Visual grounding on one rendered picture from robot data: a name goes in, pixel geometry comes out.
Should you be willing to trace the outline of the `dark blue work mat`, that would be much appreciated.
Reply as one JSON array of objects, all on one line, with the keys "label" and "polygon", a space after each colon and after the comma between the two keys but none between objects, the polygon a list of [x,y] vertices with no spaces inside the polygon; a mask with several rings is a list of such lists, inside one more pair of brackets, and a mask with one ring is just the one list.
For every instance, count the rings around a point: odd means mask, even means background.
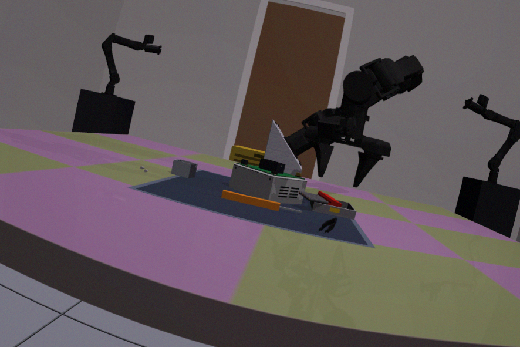
[{"label": "dark blue work mat", "polygon": [[[302,213],[281,208],[275,211],[221,198],[223,190],[250,196],[230,188],[230,178],[229,176],[199,169],[196,171],[195,178],[175,175],[129,188],[256,224],[375,248],[355,219],[314,212],[312,211],[310,201],[304,197],[302,204],[280,203],[281,207],[300,210]],[[323,223],[333,218],[337,218],[337,220],[330,232],[325,233],[325,230],[330,225],[319,231]]]}]

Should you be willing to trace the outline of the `red power plug with black cables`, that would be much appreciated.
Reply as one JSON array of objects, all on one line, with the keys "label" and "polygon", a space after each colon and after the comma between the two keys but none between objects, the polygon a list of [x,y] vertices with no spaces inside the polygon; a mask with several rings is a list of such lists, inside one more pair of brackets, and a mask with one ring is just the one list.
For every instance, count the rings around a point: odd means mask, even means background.
[{"label": "red power plug with black cables", "polygon": [[327,195],[321,191],[319,191],[317,194],[300,191],[299,194],[301,194],[302,196],[304,196],[304,198],[311,202],[333,205],[340,208],[343,205],[340,202],[336,201],[334,198],[332,198],[330,195]]}]

